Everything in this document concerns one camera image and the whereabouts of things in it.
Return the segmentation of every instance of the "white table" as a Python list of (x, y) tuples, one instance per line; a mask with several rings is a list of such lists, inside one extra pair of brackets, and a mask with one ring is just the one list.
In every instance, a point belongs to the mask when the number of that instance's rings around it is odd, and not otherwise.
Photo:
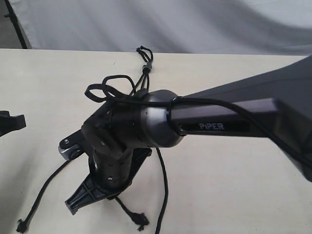
[[(151, 89), (187, 95), (300, 59), (156, 54)], [(115, 74), (137, 80), (142, 65), (135, 53), (0, 50), (0, 109), (25, 114), (27, 123), (0, 139), (0, 233), (15, 233), (16, 221), (26, 217), (45, 180), (64, 162), (59, 141), (99, 107), (84, 96), (86, 87)], [(114, 85), (130, 90), (125, 81)], [(268, 139), (188, 136), (162, 152), (170, 194), (161, 233), (312, 233), (312, 184)], [(51, 182), (29, 234), (137, 234), (116, 201), (70, 214), (64, 201), (87, 174), (83, 155)], [(120, 196), (149, 218), (143, 233), (154, 233), (163, 194), (154, 152)]]

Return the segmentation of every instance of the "gray cloth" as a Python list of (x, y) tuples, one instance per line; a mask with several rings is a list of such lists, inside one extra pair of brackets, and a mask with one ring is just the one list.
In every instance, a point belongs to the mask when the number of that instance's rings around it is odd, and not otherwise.
[(312, 54), (311, 0), (11, 0), (33, 48)]

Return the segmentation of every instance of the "gray fabric backdrop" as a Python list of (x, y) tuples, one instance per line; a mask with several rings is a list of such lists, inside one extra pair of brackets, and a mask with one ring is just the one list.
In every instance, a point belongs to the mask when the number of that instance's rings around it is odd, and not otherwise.
[(33, 48), (312, 54), (312, 0), (11, 0)]

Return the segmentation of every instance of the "table surface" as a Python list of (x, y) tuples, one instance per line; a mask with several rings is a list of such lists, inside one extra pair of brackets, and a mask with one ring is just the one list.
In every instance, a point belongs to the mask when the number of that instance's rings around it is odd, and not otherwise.
[[(155, 54), (151, 90), (187, 95), (291, 64), (303, 57)], [(105, 76), (140, 75), (135, 53), (0, 50), (0, 108), (25, 114), (27, 127), (1, 137), (0, 227), (15, 233), (45, 180), (64, 161), (61, 139), (99, 107), (84, 96)], [(128, 92), (129, 84), (113, 85)], [(268, 139), (187, 136), (162, 150), (169, 180), (165, 234), (311, 233), (312, 184)], [(88, 175), (87, 156), (71, 162), (49, 185), (29, 234), (136, 234), (116, 201), (100, 201), (72, 216), (64, 201)], [(155, 232), (164, 189), (153, 152), (120, 198), (144, 212)]]

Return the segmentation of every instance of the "robotic arm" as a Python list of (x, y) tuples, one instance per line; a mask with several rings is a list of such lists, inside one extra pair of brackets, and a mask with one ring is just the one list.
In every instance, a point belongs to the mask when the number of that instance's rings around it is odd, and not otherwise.
[(186, 135), (269, 137), (286, 155), (306, 162), (299, 168), (312, 181), (311, 93), (308, 57), (186, 97), (143, 89), (134, 94), (141, 105), (108, 100), (60, 142), (66, 160), (89, 156), (90, 174), (65, 203), (75, 214), (83, 206), (115, 198), (132, 183), (151, 148), (173, 147)]

